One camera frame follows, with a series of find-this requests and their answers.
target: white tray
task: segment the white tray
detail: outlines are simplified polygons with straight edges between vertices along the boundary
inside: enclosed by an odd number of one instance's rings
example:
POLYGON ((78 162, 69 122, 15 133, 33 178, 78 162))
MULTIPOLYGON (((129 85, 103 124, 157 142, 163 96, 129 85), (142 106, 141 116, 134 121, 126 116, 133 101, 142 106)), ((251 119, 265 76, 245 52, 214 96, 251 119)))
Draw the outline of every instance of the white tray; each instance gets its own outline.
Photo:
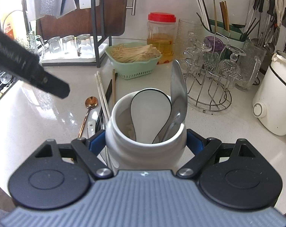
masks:
MULTIPOLYGON (((99 56, 101 57, 105 53, 105 49, 108 47, 108 44, 102 43, 99 46, 99 56)), ((84 54, 78 56, 77 51, 69 53, 69 54, 51 54, 47 49, 43 60, 41 61, 42 65, 45 63, 81 63, 81 62, 96 62, 95 50, 93 50, 94 54, 84 54)))

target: white electric kettle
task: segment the white electric kettle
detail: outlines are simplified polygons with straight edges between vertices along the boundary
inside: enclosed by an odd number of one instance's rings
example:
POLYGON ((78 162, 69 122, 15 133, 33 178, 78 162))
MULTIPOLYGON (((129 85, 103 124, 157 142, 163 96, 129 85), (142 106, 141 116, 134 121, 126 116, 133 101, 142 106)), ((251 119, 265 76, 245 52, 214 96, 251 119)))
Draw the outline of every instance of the white electric kettle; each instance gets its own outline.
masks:
POLYGON ((277 51, 252 100, 253 115, 276 135, 286 134, 286 53, 277 51))

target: wooden cutting board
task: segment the wooden cutting board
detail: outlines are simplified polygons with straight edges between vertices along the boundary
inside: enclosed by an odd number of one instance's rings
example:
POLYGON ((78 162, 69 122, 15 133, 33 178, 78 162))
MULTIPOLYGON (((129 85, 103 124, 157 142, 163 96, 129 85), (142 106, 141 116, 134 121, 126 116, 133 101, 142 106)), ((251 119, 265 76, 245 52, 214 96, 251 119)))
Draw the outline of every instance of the wooden cutting board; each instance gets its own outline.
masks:
MULTIPOLYGON (((124 33, 127 0, 104 0, 105 34, 119 36, 124 33)), ((97 32, 101 35, 101 6, 96 7, 97 32)), ((63 17, 44 16, 37 21, 37 34, 44 40, 68 35, 92 34, 91 9, 77 9, 63 17)))

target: red lid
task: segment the red lid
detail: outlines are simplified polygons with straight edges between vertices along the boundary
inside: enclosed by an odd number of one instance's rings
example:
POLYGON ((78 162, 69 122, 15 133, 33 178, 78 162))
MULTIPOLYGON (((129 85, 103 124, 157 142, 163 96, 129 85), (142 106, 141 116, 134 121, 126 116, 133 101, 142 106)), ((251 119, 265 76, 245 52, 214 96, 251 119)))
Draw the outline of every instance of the red lid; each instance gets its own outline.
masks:
POLYGON ((151 12, 148 15, 148 20, 157 21, 157 22, 176 22, 176 16, 172 13, 156 13, 151 12))

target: green plastic basket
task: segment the green plastic basket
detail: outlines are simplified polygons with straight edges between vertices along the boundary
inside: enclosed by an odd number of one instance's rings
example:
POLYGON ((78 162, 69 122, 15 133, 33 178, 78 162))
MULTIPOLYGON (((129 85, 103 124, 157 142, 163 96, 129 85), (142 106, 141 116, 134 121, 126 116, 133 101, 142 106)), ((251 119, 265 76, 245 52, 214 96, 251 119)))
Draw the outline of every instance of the green plastic basket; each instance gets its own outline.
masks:
MULTIPOLYGON (((126 48, 133 48, 138 46, 144 46, 146 44, 143 43, 128 43, 124 44, 126 48)), ((113 46, 107 47, 105 49, 106 54, 108 55, 110 62, 112 66, 114 67, 115 71, 121 75, 124 79, 132 79, 136 77, 140 77, 146 74, 149 74, 153 71, 153 69, 156 67, 158 60, 161 58, 161 56, 150 59, 149 61, 136 61, 132 63, 121 63, 116 61, 114 58, 112 58, 111 52, 112 52, 113 46)))

